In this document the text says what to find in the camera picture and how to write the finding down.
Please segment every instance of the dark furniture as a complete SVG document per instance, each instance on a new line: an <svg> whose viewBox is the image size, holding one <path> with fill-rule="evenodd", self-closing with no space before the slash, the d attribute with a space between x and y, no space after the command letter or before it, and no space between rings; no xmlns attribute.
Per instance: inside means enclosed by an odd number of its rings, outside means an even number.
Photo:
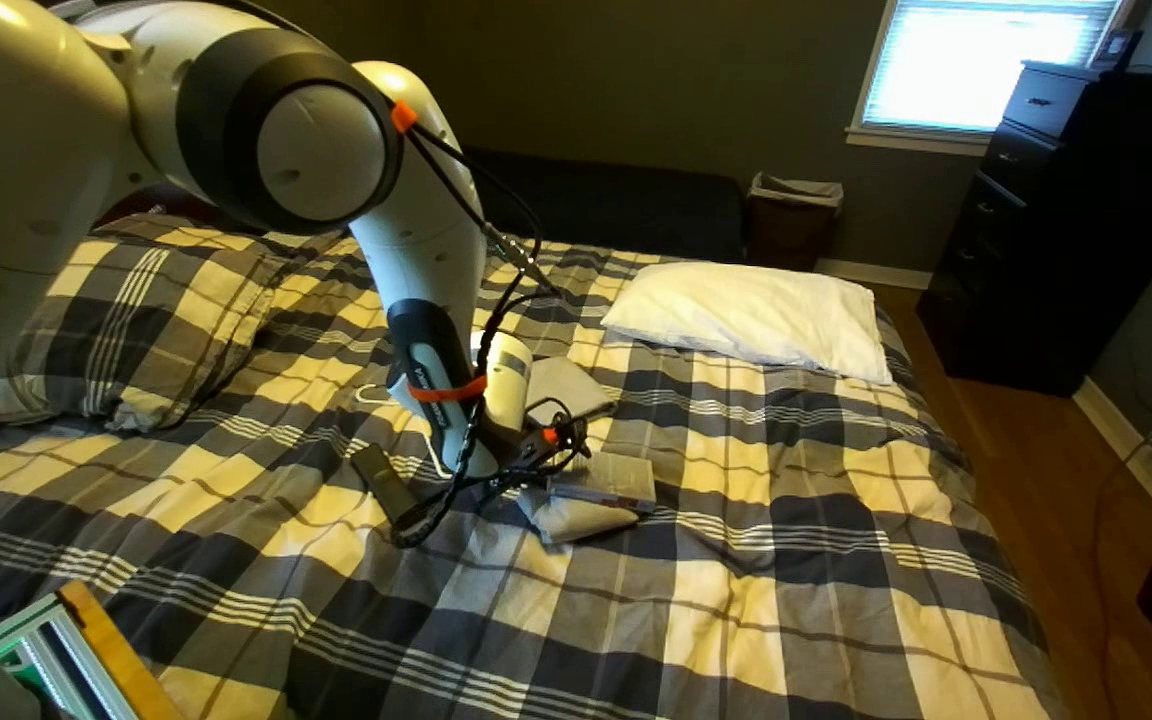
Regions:
<svg viewBox="0 0 1152 720"><path fill-rule="evenodd" d="M842 215L818 205L745 200L745 245L752 265L818 267L837 240Z"/></svg>
<svg viewBox="0 0 1152 720"><path fill-rule="evenodd" d="M1073 393L1152 276L1152 74L1027 64L920 317L954 374Z"/></svg>
<svg viewBox="0 0 1152 720"><path fill-rule="evenodd" d="M551 240L695 260L745 256L745 186L730 177L488 146L467 146L467 160L497 227L534 231L536 215Z"/></svg>

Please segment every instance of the wooden floor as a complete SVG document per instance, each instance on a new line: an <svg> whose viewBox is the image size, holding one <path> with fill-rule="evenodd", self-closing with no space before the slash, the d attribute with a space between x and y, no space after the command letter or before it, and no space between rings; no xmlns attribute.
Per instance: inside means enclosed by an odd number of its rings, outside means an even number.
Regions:
<svg viewBox="0 0 1152 720"><path fill-rule="evenodd" d="M1136 606L1152 567L1152 499L1073 400L946 374L916 292L877 297L916 361L932 416L978 473L978 499L1046 625L1070 710L1152 720L1152 625Z"/></svg>

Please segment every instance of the pillow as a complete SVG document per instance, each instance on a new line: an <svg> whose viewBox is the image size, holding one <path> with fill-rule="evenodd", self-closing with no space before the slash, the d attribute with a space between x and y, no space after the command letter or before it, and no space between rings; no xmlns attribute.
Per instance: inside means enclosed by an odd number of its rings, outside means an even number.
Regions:
<svg viewBox="0 0 1152 720"><path fill-rule="evenodd" d="M868 288L752 265L654 265L626 282L605 327L758 365L892 385Z"/></svg>
<svg viewBox="0 0 1152 720"><path fill-rule="evenodd" d="M125 215L82 240L0 369L0 422L154 433L253 353L274 256L253 236Z"/></svg>

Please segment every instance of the black cable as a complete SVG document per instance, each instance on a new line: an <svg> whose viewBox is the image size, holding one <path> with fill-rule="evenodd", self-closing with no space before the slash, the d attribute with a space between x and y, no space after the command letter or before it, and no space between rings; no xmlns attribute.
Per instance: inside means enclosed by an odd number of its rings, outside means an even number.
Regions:
<svg viewBox="0 0 1152 720"><path fill-rule="evenodd" d="M529 403L529 412L558 403L563 416L572 416L572 407L562 394L536 394L536 403Z"/></svg>
<svg viewBox="0 0 1152 720"><path fill-rule="evenodd" d="M1136 438L1130 449L1130 457L1122 457L1106 481L1100 481L1100 493L1097 493L1097 504L1091 504L1091 538L1090 538L1090 554L1091 554L1091 592L1097 592L1097 605L1100 605L1100 694L1106 694L1106 707L1109 707L1109 720L1117 717L1117 694L1113 694L1113 684L1109 684L1109 652L1113 652L1113 626L1117 626L1117 614L1113 614L1113 605L1109 605L1109 587L1106 587L1106 570L1100 570L1100 538L1106 538L1106 515L1109 515L1109 499L1117 494L1117 486L1133 476L1133 460L1152 449L1152 436Z"/></svg>
<svg viewBox="0 0 1152 720"><path fill-rule="evenodd" d="M436 144L444 157L453 157L459 167L467 167L477 181L488 181L507 205L511 210L529 225L524 236L536 236L536 249L541 251L541 236L543 236L543 225L541 225L541 210L517 190L507 186L497 172L488 172L484 165L467 160L467 150L459 150L458 144L439 141L436 132L429 132L423 123L411 129L420 141Z"/></svg>
<svg viewBox="0 0 1152 720"><path fill-rule="evenodd" d="M503 240L497 236L497 227L467 205L467 194L459 194L459 186L458 186L453 177L439 167L439 160L434 157L434 146L448 150L448 157L459 160L459 165L464 165L464 157L459 157L453 144L436 141L436 135L434 135L429 129L420 129L420 123L411 123L408 141L411 141L411 146L420 150L420 160L436 172L436 181L444 185L444 190L458 200L458 206L459 206L484 236L491 236L497 245L503 245ZM503 317L507 317L517 303L541 297L541 292L529 292L529 297L517 300L517 288L521 288L521 282L524 282L524 271L517 271L517 276L507 281L507 288L502 292L502 300L491 303L491 317L488 317L488 323L484 323L484 331L481 331L481 346L477 346L477 374L488 372L491 340L497 340ZM502 473L491 473L491 476L467 476L467 460L473 460L473 451L477 451L477 444L481 444L484 400L477 394L464 412L467 412L467 433L464 433L464 444L459 444L458 476L453 476L436 494L420 499L411 512L404 512L404 515L395 520L395 542L399 542L399 548L423 542L423 538L444 524L444 515L453 512L453 504L458 504L459 493L502 481Z"/></svg>

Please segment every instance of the plaid comforter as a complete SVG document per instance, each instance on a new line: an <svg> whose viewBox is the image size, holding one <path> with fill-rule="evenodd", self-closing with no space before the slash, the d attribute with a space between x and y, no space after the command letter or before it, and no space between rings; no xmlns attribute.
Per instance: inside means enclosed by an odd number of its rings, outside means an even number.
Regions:
<svg viewBox="0 0 1152 720"><path fill-rule="evenodd" d="M467 494L394 548L348 460L434 469L417 416L357 400L387 385L369 267L354 240L269 256L257 346L184 422L0 429L0 614L83 579L184 717L1062 710L916 393L614 340L595 318L654 256L549 245L579 312L507 331L616 386L591 449L650 457L662 512L543 548Z"/></svg>

